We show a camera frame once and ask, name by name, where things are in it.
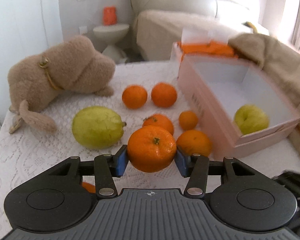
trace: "lemon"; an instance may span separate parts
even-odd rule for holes
[[[125,125],[115,111],[103,106],[91,106],[75,115],[72,133],[84,147],[105,149],[120,140]]]

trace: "orange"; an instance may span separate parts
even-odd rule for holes
[[[151,91],[151,99],[158,107],[170,107],[177,101],[176,89],[167,83],[156,84]]]
[[[122,93],[122,101],[129,109],[142,107],[148,98],[146,89],[139,85],[128,86]]]
[[[150,117],[144,119],[142,127],[147,126],[147,125],[160,126],[162,128],[165,128],[172,135],[174,133],[174,128],[173,128],[172,122],[170,121],[170,119],[168,117],[166,117],[163,114],[154,114],[154,115],[151,115]]]
[[[212,143],[208,136],[197,130],[185,131],[179,136],[177,145],[187,155],[199,153],[208,157],[212,149]]]
[[[88,182],[82,182],[82,187],[84,187],[88,192],[90,193],[95,193],[96,192],[96,187]]]
[[[179,116],[179,124],[185,131],[194,129],[198,124],[198,117],[192,111],[182,112]]]
[[[136,130],[127,146],[131,164],[143,172],[157,172],[168,167],[176,151],[176,141],[171,133],[154,125]]]

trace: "apple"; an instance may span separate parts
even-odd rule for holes
[[[234,121],[244,135],[269,127],[268,116],[255,105],[241,106],[234,115]]]

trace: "orange vase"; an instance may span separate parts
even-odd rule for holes
[[[117,24],[117,15],[115,6],[105,7],[103,9],[103,25]]]

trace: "orange paper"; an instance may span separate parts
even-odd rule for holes
[[[217,57],[238,58],[238,55],[235,54],[233,48],[231,48],[225,43],[217,41],[211,41],[207,44],[181,44],[181,42],[178,42],[178,46],[183,52],[182,59],[185,54],[204,54]]]

